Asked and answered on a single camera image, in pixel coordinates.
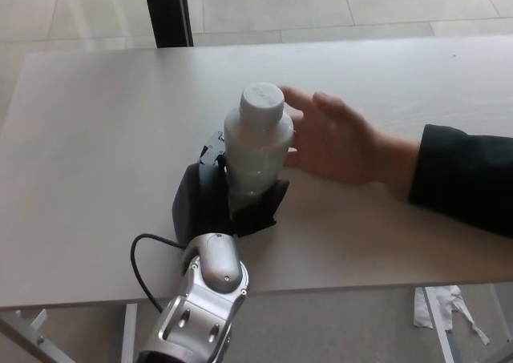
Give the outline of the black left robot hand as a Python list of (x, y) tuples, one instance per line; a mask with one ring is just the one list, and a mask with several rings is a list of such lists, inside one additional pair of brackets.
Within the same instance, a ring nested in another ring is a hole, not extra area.
[(228, 186), (224, 136), (217, 131), (180, 181), (172, 205), (176, 239), (186, 245), (211, 232), (244, 237), (272, 227), (288, 188), (289, 181), (279, 179), (262, 196), (236, 200)]

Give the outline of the person's bare hand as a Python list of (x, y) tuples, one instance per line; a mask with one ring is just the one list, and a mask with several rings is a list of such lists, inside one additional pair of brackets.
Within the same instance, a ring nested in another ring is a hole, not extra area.
[(420, 143), (372, 126), (341, 99), (282, 87), (293, 115), (293, 141), (285, 165), (349, 185), (380, 183), (410, 190)]

